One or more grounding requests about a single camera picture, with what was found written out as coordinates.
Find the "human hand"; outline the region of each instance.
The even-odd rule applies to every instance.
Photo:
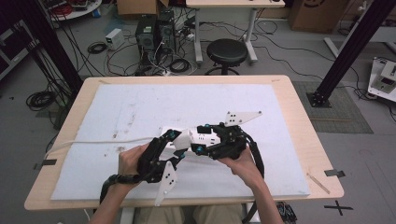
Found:
[[[241,177],[251,189],[262,182],[262,175],[251,157],[250,147],[245,148],[237,160],[222,158],[219,161],[230,167],[233,174]]]
[[[119,175],[137,175],[137,163],[149,143],[123,151],[119,155]]]

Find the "black pole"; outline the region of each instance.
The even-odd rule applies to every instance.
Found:
[[[308,97],[313,102],[312,106],[322,106],[327,103],[349,67],[355,62],[363,48],[395,6],[396,0],[375,0],[370,5],[326,77],[312,95],[308,94]]]
[[[34,38],[38,39],[40,45],[52,59],[55,66],[61,73],[75,99],[82,86],[82,79],[72,62],[70,61],[64,47],[58,39],[55,31],[50,27],[50,23],[44,14],[44,9],[37,2],[38,0],[15,0],[6,4],[14,4],[15,9],[21,15],[23,22],[28,26]]]

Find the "black metal frame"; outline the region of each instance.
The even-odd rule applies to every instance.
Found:
[[[376,0],[370,5],[326,77],[315,92],[307,94],[315,106],[325,106],[335,87],[395,6],[396,0]]]

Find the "black tape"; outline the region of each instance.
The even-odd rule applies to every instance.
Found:
[[[324,208],[337,209],[338,212],[340,213],[340,216],[343,216],[343,215],[344,215],[344,214],[343,214],[343,211],[342,211],[343,209],[345,209],[345,210],[353,210],[352,207],[340,206],[340,203],[339,203],[337,200],[335,200],[335,204],[336,204],[336,206],[333,206],[333,205],[324,205]]]
[[[41,162],[41,164],[36,163],[35,166],[33,167],[34,170],[41,170],[41,167],[45,166],[45,165],[55,165],[56,164],[56,160],[43,160],[43,162]]]
[[[326,174],[326,176],[333,176],[336,175],[338,178],[344,177],[346,176],[346,174],[344,173],[344,171],[337,171],[337,170],[328,170],[328,171],[324,171],[324,173]]]
[[[55,165],[56,164],[56,160],[44,160],[41,163],[41,166],[45,166],[45,165]]]

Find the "floor mat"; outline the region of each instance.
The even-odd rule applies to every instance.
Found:
[[[314,92],[319,82],[293,82],[294,89],[303,103],[317,133],[373,133],[369,124],[344,88],[332,92],[331,108],[312,107],[306,96]]]

